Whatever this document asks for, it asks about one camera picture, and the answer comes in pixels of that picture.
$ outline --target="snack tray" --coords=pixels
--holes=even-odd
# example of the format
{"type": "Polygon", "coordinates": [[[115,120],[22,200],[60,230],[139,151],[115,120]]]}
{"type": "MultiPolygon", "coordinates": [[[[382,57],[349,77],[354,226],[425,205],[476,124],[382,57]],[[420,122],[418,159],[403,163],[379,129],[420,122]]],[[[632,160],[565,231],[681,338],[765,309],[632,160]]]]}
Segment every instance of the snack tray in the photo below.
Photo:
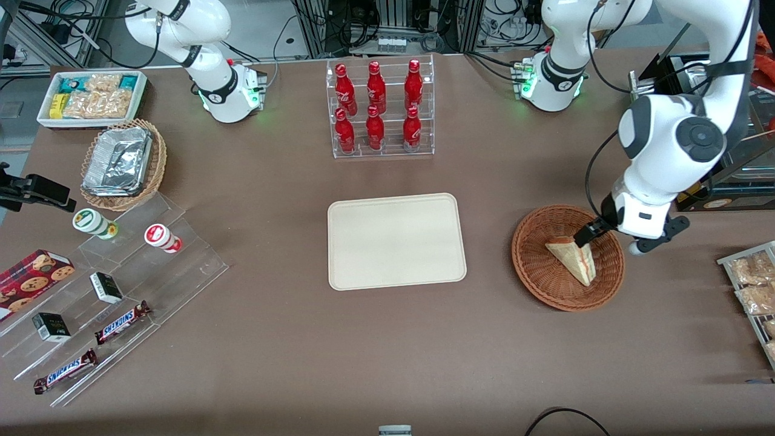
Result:
{"type": "Polygon", "coordinates": [[[67,405],[228,269],[183,214],[183,209],[157,192],[115,219],[119,234],[113,239],[93,236],[70,253],[76,271],[66,281],[0,324],[2,365],[14,380],[29,387],[30,396],[36,379],[94,348],[97,366],[76,372],[38,396],[52,407],[67,405]],[[145,243],[143,233],[153,223],[166,225],[183,240],[178,253],[168,254],[145,243]],[[124,295],[121,303],[97,298],[89,280],[96,271],[113,276],[124,295]],[[94,333],[143,300],[152,312],[97,346],[94,333]],[[42,341],[31,319],[38,312],[59,313],[72,337],[60,344],[42,341]]]}
{"type": "MultiPolygon", "coordinates": [[[[770,258],[770,261],[773,262],[773,265],[775,265],[775,252],[773,252],[773,249],[775,249],[775,241],[768,242],[766,244],[761,244],[754,248],[750,248],[748,250],[740,251],[739,253],[735,253],[731,256],[727,256],[725,258],[721,258],[716,261],[716,263],[724,267],[724,270],[729,276],[729,280],[732,282],[732,285],[735,287],[735,296],[737,296],[737,299],[740,301],[740,304],[742,304],[743,306],[745,306],[745,303],[740,298],[740,289],[744,288],[745,286],[742,285],[740,282],[738,282],[737,277],[735,276],[735,274],[732,273],[732,268],[730,266],[730,263],[735,259],[745,258],[750,256],[751,254],[764,251],[767,253],[767,256],[770,258]]],[[[750,321],[751,325],[753,326],[753,331],[756,332],[756,337],[759,338],[759,343],[762,345],[762,349],[764,349],[764,345],[767,342],[775,340],[775,338],[770,337],[769,334],[767,334],[766,330],[764,329],[764,323],[775,318],[773,315],[746,314],[746,316],[748,317],[748,321],[750,321]]],[[[770,367],[772,367],[772,369],[775,369],[775,360],[773,360],[768,353],[765,352],[764,354],[767,357],[767,360],[770,361],[770,367]]]]}

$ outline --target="aluminum foil container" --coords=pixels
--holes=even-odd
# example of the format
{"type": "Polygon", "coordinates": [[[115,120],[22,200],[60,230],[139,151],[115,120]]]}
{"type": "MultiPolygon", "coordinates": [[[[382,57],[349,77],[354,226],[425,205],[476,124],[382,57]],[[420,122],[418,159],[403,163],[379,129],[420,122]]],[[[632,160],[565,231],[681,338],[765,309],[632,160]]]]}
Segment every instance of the aluminum foil container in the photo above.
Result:
{"type": "Polygon", "coordinates": [[[93,196],[137,196],[143,191],[152,143],[153,134],[142,127],[105,131],[81,187],[93,196]]]}

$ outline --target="yellow snack box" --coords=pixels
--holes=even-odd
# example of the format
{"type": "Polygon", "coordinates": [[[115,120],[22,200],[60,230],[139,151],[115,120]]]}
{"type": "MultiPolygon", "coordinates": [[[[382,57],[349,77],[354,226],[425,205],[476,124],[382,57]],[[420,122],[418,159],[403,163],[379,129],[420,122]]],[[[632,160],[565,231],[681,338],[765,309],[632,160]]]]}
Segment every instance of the yellow snack box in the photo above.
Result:
{"type": "Polygon", "coordinates": [[[70,94],[54,94],[51,99],[51,109],[49,109],[49,118],[62,119],[62,111],[67,106],[67,100],[70,98],[70,94]]]}

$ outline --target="snickers bar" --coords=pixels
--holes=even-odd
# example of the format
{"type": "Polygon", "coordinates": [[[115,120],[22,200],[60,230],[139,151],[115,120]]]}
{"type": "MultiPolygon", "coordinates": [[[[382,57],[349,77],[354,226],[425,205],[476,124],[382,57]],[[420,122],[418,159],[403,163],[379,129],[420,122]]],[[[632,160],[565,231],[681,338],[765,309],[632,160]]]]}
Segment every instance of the snickers bar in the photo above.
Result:
{"type": "Polygon", "coordinates": [[[121,316],[118,320],[113,321],[112,323],[108,324],[107,327],[95,333],[95,337],[97,337],[97,345],[104,344],[110,337],[121,333],[127,327],[134,324],[137,320],[139,320],[141,317],[144,317],[149,312],[150,308],[148,307],[148,303],[143,300],[140,304],[134,306],[132,310],[124,313],[124,315],[121,316]]]}
{"type": "Polygon", "coordinates": [[[89,365],[96,366],[97,364],[97,355],[94,350],[89,348],[89,351],[86,351],[86,354],[73,360],[62,368],[59,368],[57,371],[50,373],[48,377],[35,380],[35,385],[33,386],[35,395],[46,392],[48,389],[51,389],[51,386],[70,377],[76,372],[81,371],[83,368],[86,368],[89,365]]]}

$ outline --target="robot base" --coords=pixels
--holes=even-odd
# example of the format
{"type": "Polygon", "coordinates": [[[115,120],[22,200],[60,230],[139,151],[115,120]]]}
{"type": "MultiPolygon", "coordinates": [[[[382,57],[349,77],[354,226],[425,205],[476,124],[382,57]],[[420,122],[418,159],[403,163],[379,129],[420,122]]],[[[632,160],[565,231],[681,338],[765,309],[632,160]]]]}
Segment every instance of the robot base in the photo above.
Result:
{"type": "Polygon", "coordinates": [[[221,123],[236,123],[254,110],[264,109],[267,94],[267,76],[243,65],[232,66],[237,73],[237,86],[220,104],[208,102],[200,93],[202,103],[212,117],[221,123]]]}
{"type": "Polygon", "coordinates": [[[517,100],[527,100],[538,109],[558,112],[568,107],[570,102],[579,95],[584,78],[579,78],[575,88],[557,91],[541,71],[544,57],[546,57],[546,53],[526,57],[521,64],[516,64],[511,68],[511,78],[520,81],[514,83],[514,97],[517,100]]]}

